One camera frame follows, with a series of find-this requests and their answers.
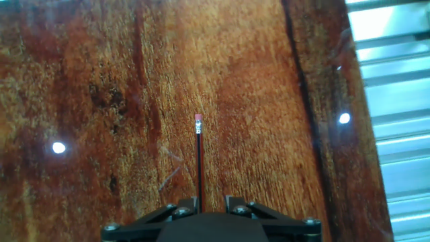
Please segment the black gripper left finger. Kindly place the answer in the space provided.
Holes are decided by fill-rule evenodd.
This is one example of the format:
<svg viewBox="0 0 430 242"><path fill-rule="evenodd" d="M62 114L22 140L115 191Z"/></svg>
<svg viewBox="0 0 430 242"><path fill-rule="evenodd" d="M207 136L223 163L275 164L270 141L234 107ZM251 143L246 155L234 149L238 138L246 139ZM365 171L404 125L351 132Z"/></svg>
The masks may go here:
<svg viewBox="0 0 430 242"><path fill-rule="evenodd" d="M156 241L169 223L199 213L199 198L180 199L178 204L168 204L142 216L128 225L111 223L100 232L103 242Z"/></svg>

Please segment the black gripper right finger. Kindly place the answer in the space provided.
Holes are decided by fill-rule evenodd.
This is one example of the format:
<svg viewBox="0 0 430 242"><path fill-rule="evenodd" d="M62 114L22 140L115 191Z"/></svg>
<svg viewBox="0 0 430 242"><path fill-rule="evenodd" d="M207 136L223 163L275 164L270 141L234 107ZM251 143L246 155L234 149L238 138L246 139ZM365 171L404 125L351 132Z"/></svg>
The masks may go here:
<svg viewBox="0 0 430 242"><path fill-rule="evenodd" d="M322 242L321 221L315 218L298 220L284 215L257 202L245 202L244 198L224 197L226 212L245 217L262 226L267 240L291 242Z"/></svg>

